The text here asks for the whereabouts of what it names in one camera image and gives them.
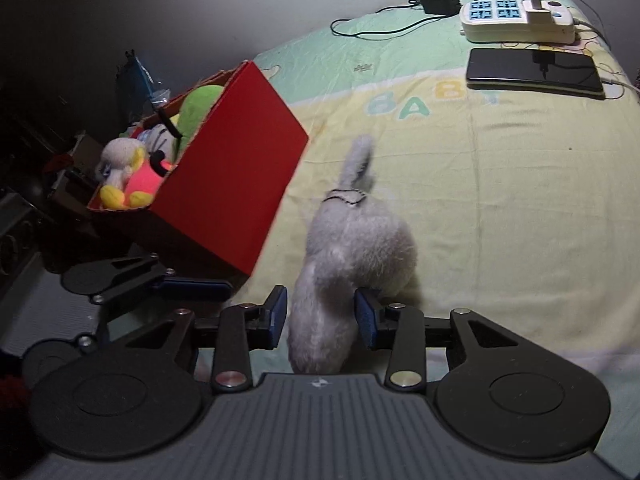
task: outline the black phone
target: black phone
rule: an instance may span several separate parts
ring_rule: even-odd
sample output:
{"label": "black phone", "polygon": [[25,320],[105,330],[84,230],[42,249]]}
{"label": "black phone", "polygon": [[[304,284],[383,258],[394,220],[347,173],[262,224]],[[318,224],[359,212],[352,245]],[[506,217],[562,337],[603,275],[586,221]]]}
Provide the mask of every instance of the black phone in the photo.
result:
{"label": "black phone", "polygon": [[466,84],[473,89],[537,90],[604,99],[593,59],[530,48],[472,48]]}

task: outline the bed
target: bed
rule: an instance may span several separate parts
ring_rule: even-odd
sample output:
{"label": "bed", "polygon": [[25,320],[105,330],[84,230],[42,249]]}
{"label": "bed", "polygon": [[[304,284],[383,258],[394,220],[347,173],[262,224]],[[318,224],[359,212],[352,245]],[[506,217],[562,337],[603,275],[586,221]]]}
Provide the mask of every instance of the bed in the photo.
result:
{"label": "bed", "polygon": [[[584,19],[570,0],[560,0]],[[390,30],[421,10],[370,14],[340,30]],[[501,48],[544,48],[501,44]],[[398,301],[447,317],[466,306],[576,364],[606,385],[612,413],[598,452],[623,473],[640,470],[640,106],[607,86],[607,100],[538,92],[473,91],[472,44],[448,18],[410,33],[363,40],[327,29],[255,59],[310,142],[239,301],[292,288],[307,226],[334,186],[351,139],[377,142],[374,195],[411,225],[415,278]],[[593,56],[628,82],[594,32],[562,46]],[[290,371],[280,347],[252,355],[254,376]],[[381,372],[358,353],[349,370]],[[446,372],[428,352],[430,379]]]}

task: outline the white plush toy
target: white plush toy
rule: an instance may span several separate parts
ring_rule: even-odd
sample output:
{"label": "white plush toy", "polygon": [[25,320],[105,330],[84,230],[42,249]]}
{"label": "white plush toy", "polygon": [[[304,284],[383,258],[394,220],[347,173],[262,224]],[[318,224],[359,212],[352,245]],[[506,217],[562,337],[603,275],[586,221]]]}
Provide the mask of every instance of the white plush toy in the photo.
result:
{"label": "white plush toy", "polygon": [[409,226],[362,190],[372,150],[370,136],[354,140],[338,189],[328,193],[309,228],[289,314],[295,373],[338,373],[357,336],[355,289],[367,286],[394,296],[414,272],[417,253]]}
{"label": "white plush toy", "polygon": [[[118,137],[110,140],[102,150],[100,163],[95,169],[96,177],[104,186],[123,190],[129,177],[145,160],[145,153],[145,145],[137,139]],[[103,177],[105,168],[109,173],[106,178]]]}

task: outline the red box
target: red box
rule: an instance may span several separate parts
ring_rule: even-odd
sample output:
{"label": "red box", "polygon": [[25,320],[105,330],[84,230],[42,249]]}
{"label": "red box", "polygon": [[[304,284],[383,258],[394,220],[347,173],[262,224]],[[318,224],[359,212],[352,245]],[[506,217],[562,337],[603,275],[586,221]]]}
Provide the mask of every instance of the red box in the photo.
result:
{"label": "red box", "polygon": [[[203,84],[225,91],[153,203],[105,210],[96,194],[88,208],[183,276],[249,276],[308,139],[254,63]],[[169,116],[185,96],[165,106]],[[152,116],[143,124],[158,122]]]}

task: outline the plastic bag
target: plastic bag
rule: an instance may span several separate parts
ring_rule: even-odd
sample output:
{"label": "plastic bag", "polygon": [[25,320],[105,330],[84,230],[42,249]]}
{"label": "plastic bag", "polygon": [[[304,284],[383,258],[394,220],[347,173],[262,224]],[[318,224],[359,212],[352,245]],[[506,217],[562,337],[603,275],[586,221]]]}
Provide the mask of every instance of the plastic bag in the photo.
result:
{"label": "plastic bag", "polygon": [[127,62],[116,74],[116,99],[122,129],[151,115],[171,98],[171,92],[153,80],[135,51],[125,52],[125,55]]}

